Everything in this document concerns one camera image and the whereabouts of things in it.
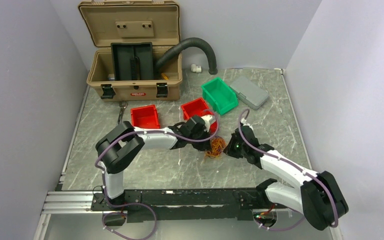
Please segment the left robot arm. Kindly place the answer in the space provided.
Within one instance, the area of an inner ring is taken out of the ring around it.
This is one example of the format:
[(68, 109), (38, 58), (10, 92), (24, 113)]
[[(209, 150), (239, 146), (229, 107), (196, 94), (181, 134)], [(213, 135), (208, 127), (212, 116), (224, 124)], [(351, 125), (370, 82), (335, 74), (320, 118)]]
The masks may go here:
[(195, 115), (185, 122), (160, 129), (140, 128), (123, 121), (99, 140), (95, 149), (95, 167), (102, 172), (104, 204), (111, 210), (119, 209), (125, 199), (124, 170), (142, 150), (176, 150), (190, 144), (200, 152), (211, 149), (211, 125), (217, 117), (212, 114)]

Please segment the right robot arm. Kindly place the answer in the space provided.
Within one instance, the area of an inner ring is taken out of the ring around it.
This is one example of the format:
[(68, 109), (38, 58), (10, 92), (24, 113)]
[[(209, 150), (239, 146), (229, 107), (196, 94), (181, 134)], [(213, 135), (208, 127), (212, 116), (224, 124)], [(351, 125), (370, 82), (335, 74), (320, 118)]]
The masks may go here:
[(286, 158), (274, 147), (259, 143), (249, 125), (241, 124), (235, 129), (223, 152), (236, 159), (244, 158), (286, 182), (269, 178), (256, 186), (255, 200), (262, 208), (283, 205), (302, 214), (319, 231), (336, 227), (339, 218), (349, 212), (333, 174), (310, 170)]

